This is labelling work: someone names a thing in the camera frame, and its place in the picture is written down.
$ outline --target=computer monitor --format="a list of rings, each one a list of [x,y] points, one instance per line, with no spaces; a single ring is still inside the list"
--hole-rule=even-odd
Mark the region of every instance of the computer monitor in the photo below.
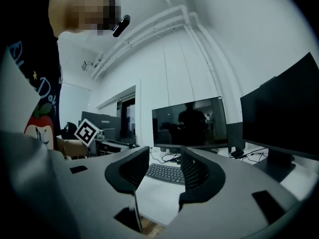
[[[120,141],[121,136],[121,118],[105,114],[94,114],[82,112],[81,120],[87,119],[94,126],[104,130],[105,138],[114,141]]]
[[[232,147],[236,147],[236,151],[244,150],[246,142],[243,140],[243,123],[227,124],[228,152]]]
[[[153,110],[155,147],[227,147],[221,97]]]
[[[288,168],[292,155],[319,160],[319,69],[310,53],[242,97],[241,105],[243,139],[269,148],[268,161]]]

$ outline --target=floor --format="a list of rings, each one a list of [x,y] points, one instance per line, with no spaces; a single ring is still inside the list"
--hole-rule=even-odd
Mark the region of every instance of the floor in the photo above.
[[[165,230],[165,227],[151,222],[148,219],[142,217],[141,215],[140,221],[142,224],[142,234],[149,236],[150,238],[158,238]]]

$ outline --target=black keyboard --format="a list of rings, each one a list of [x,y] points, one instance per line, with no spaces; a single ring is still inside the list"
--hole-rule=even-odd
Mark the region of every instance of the black keyboard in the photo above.
[[[180,167],[151,164],[146,176],[170,183],[185,185],[184,175]]]

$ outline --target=person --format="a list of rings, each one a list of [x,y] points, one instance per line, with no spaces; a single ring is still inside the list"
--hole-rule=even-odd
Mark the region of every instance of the person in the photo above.
[[[14,0],[11,4],[14,8],[7,15],[6,43],[40,95],[25,134],[57,150],[63,80],[57,40],[63,32],[112,30],[120,17],[119,9],[115,0]]]
[[[195,102],[185,104],[186,110],[178,116],[178,124],[183,132],[183,145],[201,146],[205,144],[208,128],[206,117],[200,110],[194,109]]]

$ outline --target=white desk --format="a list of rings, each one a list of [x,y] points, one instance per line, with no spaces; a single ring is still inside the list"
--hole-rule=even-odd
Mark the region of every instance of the white desk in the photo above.
[[[245,154],[261,148],[245,150]],[[257,151],[257,153],[260,152],[264,152],[266,156],[268,155],[267,149]],[[160,157],[164,154],[163,152],[152,152],[153,157],[159,160],[161,160]],[[229,157],[227,148],[219,149],[218,154]],[[260,154],[254,154],[253,156],[249,156],[249,159],[259,161],[260,156]],[[255,164],[255,162],[248,160],[248,158],[245,158],[243,161]],[[150,165],[152,163],[159,164],[150,155]],[[171,162],[165,165],[180,167],[180,165]],[[295,169],[280,184],[301,201],[309,195],[318,179],[319,176],[316,173],[296,164]],[[184,186],[162,182],[145,176],[136,191],[139,213],[155,223],[167,226],[178,215],[179,195],[183,192],[185,192]]]

